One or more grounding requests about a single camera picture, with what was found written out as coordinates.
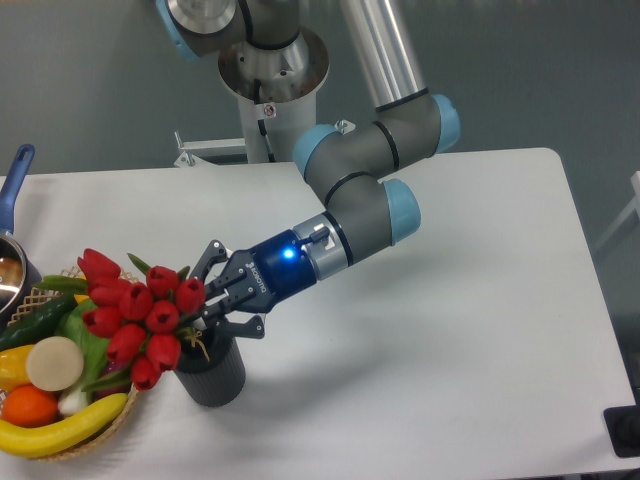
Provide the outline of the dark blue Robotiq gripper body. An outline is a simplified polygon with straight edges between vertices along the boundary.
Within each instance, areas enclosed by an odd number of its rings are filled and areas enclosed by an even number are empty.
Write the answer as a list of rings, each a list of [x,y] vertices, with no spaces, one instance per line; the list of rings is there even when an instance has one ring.
[[[277,304],[315,285],[316,274],[303,241],[285,230],[249,249],[236,250],[206,279],[202,318],[232,312],[267,314]]]

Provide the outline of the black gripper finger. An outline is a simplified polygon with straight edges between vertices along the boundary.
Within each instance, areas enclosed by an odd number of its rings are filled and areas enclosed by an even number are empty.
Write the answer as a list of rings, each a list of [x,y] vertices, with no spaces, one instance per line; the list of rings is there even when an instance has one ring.
[[[253,314],[244,323],[230,322],[226,316],[213,321],[213,330],[222,337],[263,339],[265,336],[265,315]]]
[[[212,268],[218,264],[226,264],[233,254],[234,251],[226,248],[221,241],[212,240],[191,269],[188,279],[194,278],[205,283]]]

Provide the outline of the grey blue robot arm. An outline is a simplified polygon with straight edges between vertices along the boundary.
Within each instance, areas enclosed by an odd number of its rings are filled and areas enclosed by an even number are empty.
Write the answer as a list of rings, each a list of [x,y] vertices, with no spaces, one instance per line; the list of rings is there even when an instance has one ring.
[[[293,162],[323,205],[249,249],[212,242],[194,268],[208,299],[190,318],[194,328],[260,338],[275,305],[419,228],[418,203],[394,173],[454,145],[459,116],[448,98],[430,93],[394,1],[341,5],[377,112],[362,127],[317,123],[328,53],[301,24],[297,2],[160,1],[157,9],[184,57],[217,55],[243,128],[237,139],[180,143],[180,160]]]

